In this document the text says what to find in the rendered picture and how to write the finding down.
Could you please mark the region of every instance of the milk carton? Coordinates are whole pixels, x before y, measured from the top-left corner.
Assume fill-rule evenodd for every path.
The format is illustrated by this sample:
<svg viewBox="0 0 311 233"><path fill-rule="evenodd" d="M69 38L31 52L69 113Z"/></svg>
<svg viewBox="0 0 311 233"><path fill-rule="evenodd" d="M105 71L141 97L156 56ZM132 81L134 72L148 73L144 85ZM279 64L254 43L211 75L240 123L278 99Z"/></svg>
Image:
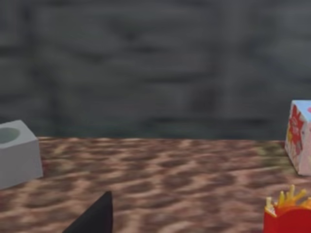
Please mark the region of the milk carton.
<svg viewBox="0 0 311 233"><path fill-rule="evenodd" d="M299 175L311 175L311 100L293 100L285 150Z"/></svg>

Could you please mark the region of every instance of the dark pointed object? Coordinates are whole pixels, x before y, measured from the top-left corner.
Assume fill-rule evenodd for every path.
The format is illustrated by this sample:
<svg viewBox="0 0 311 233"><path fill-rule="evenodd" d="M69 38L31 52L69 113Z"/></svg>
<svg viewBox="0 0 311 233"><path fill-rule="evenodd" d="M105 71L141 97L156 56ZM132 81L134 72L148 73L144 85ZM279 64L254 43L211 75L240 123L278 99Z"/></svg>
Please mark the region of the dark pointed object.
<svg viewBox="0 0 311 233"><path fill-rule="evenodd" d="M63 233L112 233L112 193L106 192Z"/></svg>

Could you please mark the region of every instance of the ground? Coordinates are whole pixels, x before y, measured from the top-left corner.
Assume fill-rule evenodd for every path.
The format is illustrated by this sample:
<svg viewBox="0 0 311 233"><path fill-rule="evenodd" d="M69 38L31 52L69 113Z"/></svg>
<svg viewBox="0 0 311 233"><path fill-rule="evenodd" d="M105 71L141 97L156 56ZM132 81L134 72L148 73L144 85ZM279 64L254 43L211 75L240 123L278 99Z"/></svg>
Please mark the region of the ground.
<svg viewBox="0 0 311 233"><path fill-rule="evenodd" d="M40 145L44 178L0 192L1 233L60 233L107 190L115 233L260 233L266 196L292 183L311 191L277 141L41 138Z"/></svg>

